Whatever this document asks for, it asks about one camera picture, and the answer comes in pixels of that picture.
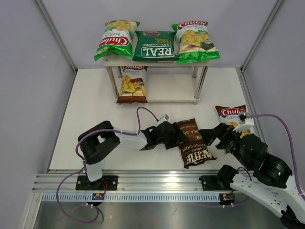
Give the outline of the green Real chips bag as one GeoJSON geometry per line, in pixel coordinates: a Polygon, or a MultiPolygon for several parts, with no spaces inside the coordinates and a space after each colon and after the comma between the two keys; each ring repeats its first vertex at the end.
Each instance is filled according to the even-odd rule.
{"type": "Polygon", "coordinates": [[[174,50],[174,32],[171,31],[136,31],[137,44],[133,61],[165,62],[176,61],[174,50]]]}

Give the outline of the aluminium frame post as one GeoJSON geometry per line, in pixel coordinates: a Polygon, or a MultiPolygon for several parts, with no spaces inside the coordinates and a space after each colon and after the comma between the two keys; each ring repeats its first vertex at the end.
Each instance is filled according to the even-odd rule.
{"type": "Polygon", "coordinates": [[[62,41],[62,38],[45,6],[42,0],[34,0],[34,4],[36,5],[38,11],[42,15],[48,29],[50,30],[55,42],[57,43],[62,55],[64,56],[66,62],[68,63],[70,69],[72,70],[73,74],[77,74],[78,68],[76,67],[71,55],[69,54],[64,42],[62,41]]]}
{"type": "Polygon", "coordinates": [[[264,36],[266,35],[266,33],[268,32],[268,29],[270,28],[270,26],[272,25],[274,19],[276,18],[278,12],[280,11],[282,5],[285,3],[285,0],[277,0],[274,4],[274,6],[272,7],[272,10],[270,11],[270,13],[268,14],[267,19],[265,20],[258,36],[256,37],[245,61],[243,62],[240,70],[241,73],[244,73],[246,68],[248,67],[250,61],[252,60],[252,58],[254,57],[256,50],[258,49],[260,43],[263,41],[264,36]]]}

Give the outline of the aluminium frame post right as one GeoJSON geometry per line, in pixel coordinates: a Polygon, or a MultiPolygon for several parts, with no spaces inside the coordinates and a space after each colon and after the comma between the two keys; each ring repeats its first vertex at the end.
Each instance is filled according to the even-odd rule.
{"type": "Polygon", "coordinates": [[[250,61],[252,60],[252,58],[254,57],[256,50],[258,49],[260,43],[263,41],[264,36],[266,35],[266,33],[268,32],[268,29],[270,28],[270,26],[272,25],[274,19],[276,18],[278,12],[280,11],[282,5],[285,3],[285,0],[277,0],[274,4],[274,6],[272,7],[272,10],[270,11],[270,13],[268,14],[267,19],[265,20],[258,36],[256,37],[245,61],[243,62],[240,70],[241,73],[244,73],[246,68],[248,67],[250,61]]]}

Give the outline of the brown Kettle chips bag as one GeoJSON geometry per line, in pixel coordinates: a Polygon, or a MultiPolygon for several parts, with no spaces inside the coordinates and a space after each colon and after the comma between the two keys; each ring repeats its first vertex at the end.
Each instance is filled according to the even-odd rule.
{"type": "Polygon", "coordinates": [[[181,151],[181,157],[184,168],[204,164],[206,161],[216,160],[208,150],[195,119],[183,120],[177,122],[180,130],[188,138],[187,141],[178,145],[181,151]]]}

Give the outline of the brown Chuba bag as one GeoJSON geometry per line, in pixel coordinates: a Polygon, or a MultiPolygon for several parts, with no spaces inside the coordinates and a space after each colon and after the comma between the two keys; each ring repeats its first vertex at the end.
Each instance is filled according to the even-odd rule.
{"type": "Polygon", "coordinates": [[[147,66],[122,66],[118,104],[147,103],[145,84],[147,68],[147,66]]]}
{"type": "Polygon", "coordinates": [[[225,107],[225,106],[215,106],[218,121],[220,123],[225,123],[233,127],[237,127],[240,124],[239,114],[246,112],[246,105],[240,105],[236,107],[225,107]]]}

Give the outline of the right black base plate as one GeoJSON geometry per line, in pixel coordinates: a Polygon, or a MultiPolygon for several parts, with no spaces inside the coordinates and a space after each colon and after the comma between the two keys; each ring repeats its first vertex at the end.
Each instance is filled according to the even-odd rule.
{"type": "Polygon", "coordinates": [[[232,188],[230,185],[233,182],[233,176],[227,175],[203,175],[199,177],[204,191],[232,191],[240,190],[242,185],[237,188],[232,188]]]}

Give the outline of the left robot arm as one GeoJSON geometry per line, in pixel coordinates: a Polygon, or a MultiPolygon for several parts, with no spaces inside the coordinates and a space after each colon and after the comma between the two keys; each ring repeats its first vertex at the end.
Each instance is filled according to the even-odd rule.
{"type": "Polygon", "coordinates": [[[157,126],[133,132],[117,129],[110,121],[103,121],[78,137],[75,150],[83,160],[86,184],[97,190],[103,184],[102,161],[118,146],[147,151],[161,144],[171,149],[187,141],[177,123],[162,121],[157,126]]]}

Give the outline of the white two-tier shelf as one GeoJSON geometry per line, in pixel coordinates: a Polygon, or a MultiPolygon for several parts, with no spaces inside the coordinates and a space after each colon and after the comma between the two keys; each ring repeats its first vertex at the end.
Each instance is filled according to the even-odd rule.
{"type": "Polygon", "coordinates": [[[188,102],[197,105],[203,87],[208,67],[208,62],[177,64],[175,62],[133,62],[118,55],[108,55],[102,58],[114,98],[118,98],[120,83],[117,78],[122,78],[122,66],[147,66],[146,94],[148,102],[188,102]]]}

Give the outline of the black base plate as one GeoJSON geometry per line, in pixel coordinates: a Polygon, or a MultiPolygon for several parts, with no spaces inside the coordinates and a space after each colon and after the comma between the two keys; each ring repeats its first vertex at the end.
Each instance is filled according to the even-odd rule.
{"type": "Polygon", "coordinates": [[[230,185],[233,182],[233,176],[227,175],[203,175],[199,177],[204,191],[232,191],[240,190],[242,185],[237,188],[232,188],[230,185]]]}
{"type": "Polygon", "coordinates": [[[91,182],[87,176],[78,176],[76,190],[80,191],[116,191],[118,186],[118,176],[106,176],[91,182]]]}

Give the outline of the aluminium mounting rail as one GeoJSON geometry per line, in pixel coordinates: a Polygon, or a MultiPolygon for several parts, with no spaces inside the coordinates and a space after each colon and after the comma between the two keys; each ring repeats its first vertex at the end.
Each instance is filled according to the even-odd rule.
{"type": "MultiPolygon", "coordinates": [[[[104,174],[118,177],[117,193],[199,193],[203,191],[199,177],[216,175],[217,172],[217,170],[106,170],[104,174]]],[[[71,173],[66,171],[38,174],[34,179],[32,191],[54,192],[59,183],[71,173]]]]}

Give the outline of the aluminium frame post left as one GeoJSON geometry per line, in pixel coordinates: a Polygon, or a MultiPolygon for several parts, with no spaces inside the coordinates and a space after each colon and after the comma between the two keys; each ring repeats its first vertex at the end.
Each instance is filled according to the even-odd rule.
{"type": "Polygon", "coordinates": [[[70,69],[72,70],[73,74],[77,74],[78,68],[76,67],[71,55],[69,54],[64,42],[62,41],[62,38],[45,6],[42,0],[34,0],[34,4],[36,5],[38,11],[42,15],[48,29],[50,30],[55,42],[57,43],[62,55],[64,56],[66,62],[68,63],[70,69]]]}

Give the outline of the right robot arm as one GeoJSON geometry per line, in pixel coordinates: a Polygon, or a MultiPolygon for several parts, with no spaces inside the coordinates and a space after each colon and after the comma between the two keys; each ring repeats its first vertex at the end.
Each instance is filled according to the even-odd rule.
{"type": "Polygon", "coordinates": [[[268,152],[266,143],[255,134],[242,136],[225,123],[199,133],[208,146],[219,139],[217,149],[228,150],[246,170],[253,172],[253,177],[274,191],[255,184],[230,165],[223,165],[218,171],[218,187],[244,193],[279,217],[287,229],[305,227],[305,201],[297,189],[295,175],[285,161],[268,152]]]}

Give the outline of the green Chuba seaweed bag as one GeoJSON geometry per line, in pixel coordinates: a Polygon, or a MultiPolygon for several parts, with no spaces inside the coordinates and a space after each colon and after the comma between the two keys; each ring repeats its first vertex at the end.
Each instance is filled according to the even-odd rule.
{"type": "Polygon", "coordinates": [[[99,47],[94,55],[94,60],[109,55],[119,55],[127,59],[133,58],[132,41],[140,22],[114,20],[105,23],[105,31],[99,47]]]}
{"type": "Polygon", "coordinates": [[[207,30],[207,21],[186,21],[172,24],[179,43],[178,64],[208,62],[221,58],[207,30]]]}

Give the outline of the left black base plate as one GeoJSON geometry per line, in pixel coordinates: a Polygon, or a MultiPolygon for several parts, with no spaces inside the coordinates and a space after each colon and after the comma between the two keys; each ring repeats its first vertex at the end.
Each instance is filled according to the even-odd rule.
{"type": "Polygon", "coordinates": [[[87,176],[78,176],[76,190],[80,191],[116,191],[118,186],[118,176],[106,176],[91,182],[87,176]]]}

